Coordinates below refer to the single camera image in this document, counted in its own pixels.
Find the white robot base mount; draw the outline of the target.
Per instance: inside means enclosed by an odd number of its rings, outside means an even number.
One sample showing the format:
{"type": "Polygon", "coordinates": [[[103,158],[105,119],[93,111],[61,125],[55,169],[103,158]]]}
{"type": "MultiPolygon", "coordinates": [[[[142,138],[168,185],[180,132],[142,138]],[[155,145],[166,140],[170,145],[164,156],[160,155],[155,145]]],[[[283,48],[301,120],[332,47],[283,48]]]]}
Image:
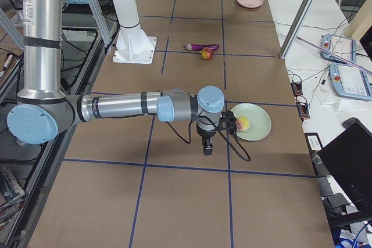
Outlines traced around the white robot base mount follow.
{"type": "Polygon", "coordinates": [[[147,36],[141,28],[136,0],[112,1],[120,28],[113,61],[151,64],[157,38],[147,36]]]}

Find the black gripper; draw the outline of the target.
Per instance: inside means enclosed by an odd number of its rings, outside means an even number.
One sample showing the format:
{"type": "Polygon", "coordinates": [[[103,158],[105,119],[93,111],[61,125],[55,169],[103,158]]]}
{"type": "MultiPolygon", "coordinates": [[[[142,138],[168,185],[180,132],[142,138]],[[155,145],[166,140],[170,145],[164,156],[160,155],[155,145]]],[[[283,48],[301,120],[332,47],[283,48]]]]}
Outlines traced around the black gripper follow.
{"type": "Polygon", "coordinates": [[[205,156],[211,156],[213,154],[212,138],[215,136],[216,131],[215,130],[207,131],[202,129],[201,127],[197,127],[196,131],[202,139],[203,154],[205,156]]]}

